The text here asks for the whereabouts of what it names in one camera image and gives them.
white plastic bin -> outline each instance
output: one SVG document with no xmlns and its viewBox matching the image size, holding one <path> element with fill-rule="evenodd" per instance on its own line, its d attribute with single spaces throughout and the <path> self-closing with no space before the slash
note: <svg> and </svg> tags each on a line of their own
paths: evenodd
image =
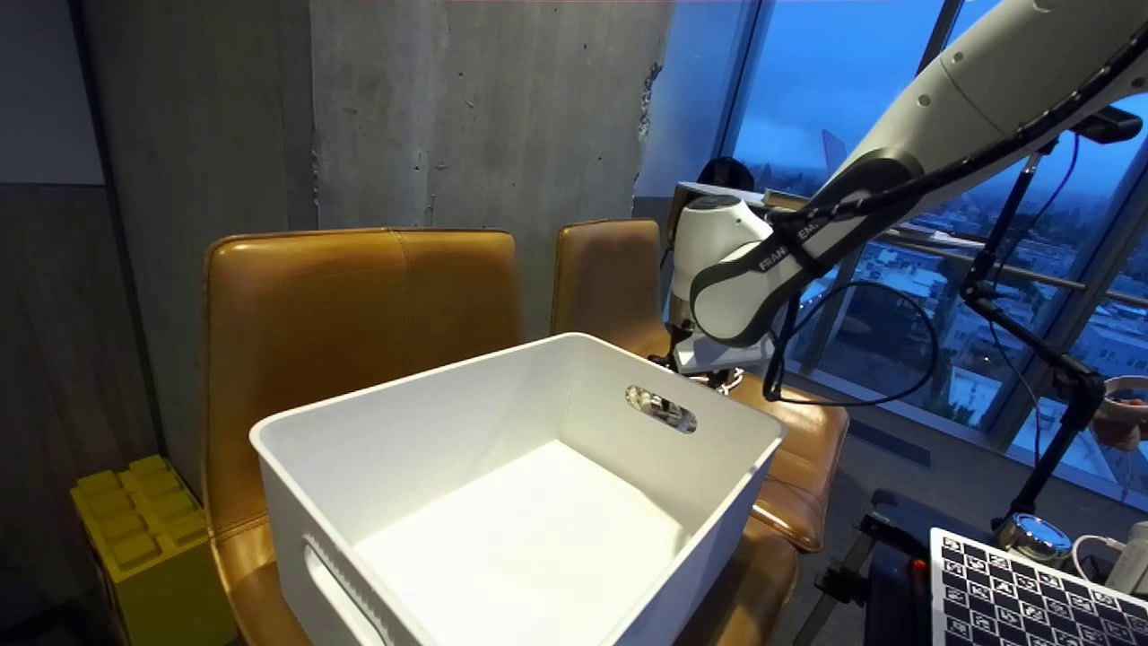
<svg viewBox="0 0 1148 646">
<path fill-rule="evenodd" d="M 312 642 L 672 642 L 782 428 L 586 335 L 263 419 Z"/>
</svg>

yellow chair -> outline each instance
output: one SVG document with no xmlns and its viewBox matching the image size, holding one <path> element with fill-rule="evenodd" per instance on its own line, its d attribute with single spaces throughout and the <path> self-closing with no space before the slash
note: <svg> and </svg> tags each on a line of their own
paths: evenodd
<svg viewBox="0 0 1148 646">
<path fill-rule="evenodd" d="M 204 514 L 243 642 L 304 633 L 281 594 L 246 429 L 281 408 L 520 341 L 508 234 L 227 238 L 204 262 Z"/>
<path fill-rule="evenodd" d="M 586 331 L 634 356 L 666 356 L 661 322 L 661 227 L 652 219 L 577 224 L 557 238 L 552 335 Z M 734 402 L 754 407 L 785 428 L 756 495 L 741 545 L 722 570 L 680 642 L 768 642 L 782 618 L 801 557 L 825 531 L 830 486 L 844 435 L 838 407 L 782 407 L 745 377 Z"/>
</svg>

yellow box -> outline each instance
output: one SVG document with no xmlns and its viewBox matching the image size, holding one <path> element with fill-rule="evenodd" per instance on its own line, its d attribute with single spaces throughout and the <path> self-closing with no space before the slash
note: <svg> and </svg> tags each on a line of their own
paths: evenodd
<svg viewBox="0 0 1148 646">
<path fill-rule="evenodd" d="M 99 561 L 123 639 L 134 646 L 220 646 L 241 633 L 220 590 L 204 514 L 170 458 L 70 486 L 74 514 Z"/>
</svg>

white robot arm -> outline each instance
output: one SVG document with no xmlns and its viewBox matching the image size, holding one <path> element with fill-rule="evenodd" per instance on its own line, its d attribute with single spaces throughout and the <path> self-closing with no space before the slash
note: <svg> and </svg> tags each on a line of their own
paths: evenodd
<svg viewBox="0 0 1148 646">
<path fill-rule="evenodd" d="M 674 294 L 722 343 L 754 343 L 776 312 L 904 214 L 1041 152 L 1144 90 L 1148 0 L 1001 0 L 888 103 L 796 214 L 740 202 L 680 209 Z"/>
</svg>

chair backrest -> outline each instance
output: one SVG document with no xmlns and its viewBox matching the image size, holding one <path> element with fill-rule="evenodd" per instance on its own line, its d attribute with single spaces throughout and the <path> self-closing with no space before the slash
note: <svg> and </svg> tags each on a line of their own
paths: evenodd
<svg viewBox="0 0 1148 646">
<path fill-rule="evenodd" d="M 281 408 L 520 341 L 508 234 L 227 238 L 204 264 L 204 511 L 265 515 L 246 429 Z"/>
<path fill-rule="evenodd" d="M 640 356 L 665 356 L 661 228 L 652 219 L 577 224 L 557 238 L 549 331 L 586 331 Z"/>
</svg>

